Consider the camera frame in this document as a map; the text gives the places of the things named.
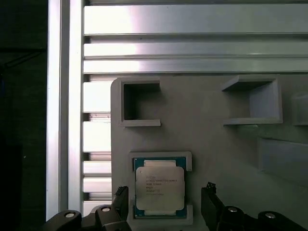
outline screw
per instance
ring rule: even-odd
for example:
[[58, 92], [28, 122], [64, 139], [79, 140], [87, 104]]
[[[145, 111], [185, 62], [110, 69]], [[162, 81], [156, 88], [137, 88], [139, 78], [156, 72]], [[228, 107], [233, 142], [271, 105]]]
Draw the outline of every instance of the screw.
[[102, 208], [102, 211], [103, 211], [103, 212], [108, 212], [108, 211], [110, 211], [110, 208], [107, 208], [107, 207]]
[[75, 216], [75, 213], [68, 213], [65, 215], [66, 218], [72, 218], [73, 216]]
[[236, 212], [237, 212], [237, 209], [234, 208], [234, 207], [230, 207], [230, 208], [228, 208], [228, 210], [229, 210], [230, 212], [232, 212], [232, 213], [236, 213]]
[[270, 218], [270, 219], [276, 218], [276, 216], [275, 216], [274, 214], [272, 214], [272, 213], [266, 213], [265, 215], [266, 215], [268, 218]]

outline square compartment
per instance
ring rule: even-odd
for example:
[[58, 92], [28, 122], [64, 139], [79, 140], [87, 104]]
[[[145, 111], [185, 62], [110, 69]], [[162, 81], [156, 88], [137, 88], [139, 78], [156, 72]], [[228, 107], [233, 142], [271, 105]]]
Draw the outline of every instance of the square compartment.
[[281, 90], [276, 76], [237, 76], [223, 84], [229, 93], [233, 118], [224, 125], [282, 123]]
[[160, 94], [159, 79], [121, 79], [121, 126], [161, 126], [160, 119], [150, 118], [156, 98]]

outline metal frame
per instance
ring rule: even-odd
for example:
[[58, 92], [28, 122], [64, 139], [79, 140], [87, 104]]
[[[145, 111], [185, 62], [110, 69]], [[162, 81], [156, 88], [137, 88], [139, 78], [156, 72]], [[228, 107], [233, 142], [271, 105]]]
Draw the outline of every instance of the metal frame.
[[68, 208], [82, 211], [83, 0], [70, 0]]
[[48, 9], [46, 220], [68, 208], [69, 2], [49, 0]]
[[47, 219], [111, 199], [109, 163], [99, 162], [110, 161], [110, 140], [99, 143], [110, 132], [110, 103], [98, 102], [110, 100], [115, 78], [308, 72], [308, 4], [203, 1], [49, 0]]

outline dark background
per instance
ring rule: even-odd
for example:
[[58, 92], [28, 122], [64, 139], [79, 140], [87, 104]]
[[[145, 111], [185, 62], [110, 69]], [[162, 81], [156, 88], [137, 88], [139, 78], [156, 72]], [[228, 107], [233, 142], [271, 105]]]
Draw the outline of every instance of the dark background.
[[[0, 50], [46, 48], [48, 1], [1, 0], [0, 25]], [[22, 55], [0, 52], [0, 66]], [[1, 225], [37, 230], [45, 221], [47, 52], [5, 70], [2, 77]]]

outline bolt head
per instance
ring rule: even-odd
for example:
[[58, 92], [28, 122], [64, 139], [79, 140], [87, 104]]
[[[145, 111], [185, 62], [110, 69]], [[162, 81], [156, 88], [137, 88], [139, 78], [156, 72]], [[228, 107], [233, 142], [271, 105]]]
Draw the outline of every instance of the bolt head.
[[272, 213], [266, 213], [265, 216], [266, 216], [267, 218], [270, 218], [270, 219], [276, 218], [276, 216], [275, 216], [274, 214], [272, 214]]
[[234, 207], [229, 207], [228, 210], [232, 213], [236, 213], [237, 212], [237, 208]]

